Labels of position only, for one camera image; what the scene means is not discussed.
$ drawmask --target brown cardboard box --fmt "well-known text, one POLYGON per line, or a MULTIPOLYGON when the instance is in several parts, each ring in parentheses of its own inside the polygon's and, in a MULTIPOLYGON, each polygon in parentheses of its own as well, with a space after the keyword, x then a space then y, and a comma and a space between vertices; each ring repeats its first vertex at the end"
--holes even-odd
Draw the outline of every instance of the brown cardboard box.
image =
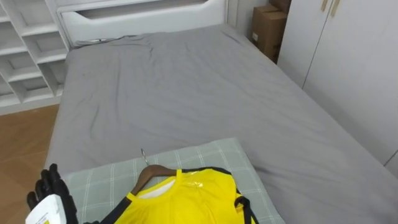
POLYGON ((292 0, 269 0, 269 3, 282 12, 288 14, 289 9, 290 9, 290 3, 292 3, 292 0))
POLYGON ((255 7, 252 20, 252 42, 273 62, 277 62, 285 31, 287 14, 267 5, 255 7))

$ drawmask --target mattress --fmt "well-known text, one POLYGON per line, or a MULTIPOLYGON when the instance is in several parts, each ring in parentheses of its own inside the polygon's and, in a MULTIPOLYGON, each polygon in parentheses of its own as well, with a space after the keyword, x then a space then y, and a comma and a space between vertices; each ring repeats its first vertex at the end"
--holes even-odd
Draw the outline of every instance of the mattress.
POLYGON ((236 138, 286 223, 398 223, 398 180, 227 25, 72 50, 46 165, 236 138))

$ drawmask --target pillow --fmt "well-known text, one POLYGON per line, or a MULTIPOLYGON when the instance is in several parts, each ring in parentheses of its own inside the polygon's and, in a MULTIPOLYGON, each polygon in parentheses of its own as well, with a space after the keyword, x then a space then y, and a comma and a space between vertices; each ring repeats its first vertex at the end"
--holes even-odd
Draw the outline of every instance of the pillow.
MULTIPOLYGON (((149 164, 160 164, 171 169, 224 168, 232 173, 237 188, 250 200, 259 223, 285 223, 235 138, 164 152, 148 156, 147 160, 149 164)), ((79 223, 101 221, 132 190, 145 166, 143 158, 137 158, 64 177, 78 210, 79 223)), ((146 188, 163 179, 165 177, 153 178, 146 188)))

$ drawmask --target yellow jersey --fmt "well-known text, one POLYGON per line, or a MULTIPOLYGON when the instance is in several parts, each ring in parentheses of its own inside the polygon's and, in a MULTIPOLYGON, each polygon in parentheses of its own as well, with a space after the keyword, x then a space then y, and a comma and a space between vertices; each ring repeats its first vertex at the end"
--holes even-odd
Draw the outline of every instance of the yellow jersey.
POLYGON ((101 224, 252 224, 250 201, 230 172, 217 167, 179 169, 177 175, 128 193, 101 224))

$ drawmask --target wardrobe door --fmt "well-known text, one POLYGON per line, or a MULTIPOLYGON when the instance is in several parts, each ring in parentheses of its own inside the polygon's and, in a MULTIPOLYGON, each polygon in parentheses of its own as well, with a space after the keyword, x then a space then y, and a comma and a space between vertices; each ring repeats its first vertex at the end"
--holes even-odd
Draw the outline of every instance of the wardrobe door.
POLYGON ((278 66, 303 86, 333 0, 293 0, 287 18, 278 66))
POLYGON ((303 89, 385 164, 398 149, 398 1, 333 8, 303 89))

